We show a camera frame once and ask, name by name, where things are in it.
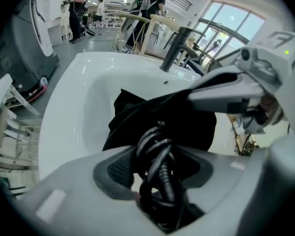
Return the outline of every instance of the gray robot arm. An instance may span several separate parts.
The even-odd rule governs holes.
[[[274,32],[244,47],[235,65],[212,71],[191,88],[194,109],[241,114],[246,133],[259,133],[284,115],[295,130],[295,33]],[[270,112],[262,108],[266,96],[278,103]]]

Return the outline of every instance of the backpack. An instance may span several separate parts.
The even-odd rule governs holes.
[[[132,4],[131,12],[137,12],[141,10],[148,10],[157,3],[157,0],[151,3],[151,0],[135,0]]]

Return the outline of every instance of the gray floor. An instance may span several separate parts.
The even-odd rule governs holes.
[[[119,32],[119,29],[106,28],[104,30],[94,29],[96,36],[89,36],[82,38],[82,41],[76,44],[69,43],[68,39],[65,39],[61,45],[54,46],[54,53],[58,55],[60,61],[58,67],[51,75],[48,81],[48,87],[46,91],[39,96],[36,100],[31,102],[31,105],[37,109],[42,115],[45,113],[48,101],[58,83],[61,76],[66,71],[67,67],[73,61],[77,53],[82,52],[111,52],[113,51],[113,43],[115,33]],[[154,44],[155,37],[152,36],[150,39],[149,46]],[[166,44],[165,40],[160,37],[157,46],[164,47]],[[30,113],[23,107],[18,107],[13,110],[18,118],[28,118]]]

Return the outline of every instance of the black pants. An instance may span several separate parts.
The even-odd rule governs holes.
[[[93,20],[94,22],[97,22],[97,21],[100,21],[100,22],[102,22],[103,21],[103,16],[98,16],[98,15],[95,15],[95,17],[94,17],[94,20]]]
[[[142,10],[141,12],[142,12],[142,17],[143,17],[143,18],[147,18],[147,19],[151,19],[150,15],[151,15],[151,14],[155,14],[154,12],[151,13],[151,12],[146,11],[146,10]],[[135,41],[135,40],[137,39],[137,37],[139,36],[139,33],[140,33],[141,28],[142,28],[143,25],[144,25],[144,22],[142,22],[142,21],[139,21],[139,22],[138,22],[137,26],[136,26],[136,27],[134,28],[134,30],[133,30],[133,34],[130,35],[130,37],[129,37],[128,41],[127,41],[127,45],[129,45],[129,46],[134,46],[134,41]],[[148,25],[149,25],[149,24],[146,24],[146,25],[145,25],[145,28],[142,29],[141,34],[140,34],[140,36],[138,37],[138,42],[143,42],[143,41],[144,41],[144,36],[145,36],[145,34],[146,34],[147,30],[148,30]]]
[[[81,18],[83,16],[83,10],[70,11],[69,24],[72,30],[74,39],[80,38],[81,35]]]

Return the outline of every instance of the person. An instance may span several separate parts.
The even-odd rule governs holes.
[[[166,12],[165,12],[165,1],[166,0],[150,0],[150,3],[154,3],[155,1],[157,1],[156,4],[154,4],[149,10],[142,10],[142,17],[147,18],[147,19],[151,19],[150,15],[152,14],[159,14],[159,12],[162,13],[162,16],[166,16]],[[138,40],[141,40],[141,37],[144,38],[145,33],[147,32],[148,29],[148,24],[145,26],[145,28],[142,30],[142,33],[140,34],[140,36],[138,37],[142,26],[144,25],[144,22],[139,21],[137,26],[135,27],[134,31],[133,31],[133,35],[131,35],[128,38],[128,41],[126,43],[126,45],[123,47],[122,51],[124,53],[131,53],[133,46],[134,46],[134,41],[138,38]]]
[[[93,19],[93,21],[96,23],[97,21],[100,22],[100,29],[104,29],[103,27],[103,16],[104,16],[104,10],[105,10],[105,4],[104,0],[98,0],[98,7],[97,7],[97,13]]]
[[[87,0],[69,0],[70,1],[70,17],[69,24],[72,31],[73,38],[69,41],[75,44],[80,40],[81,36],[81,19],[83,17],[85,7],[84,4]]]

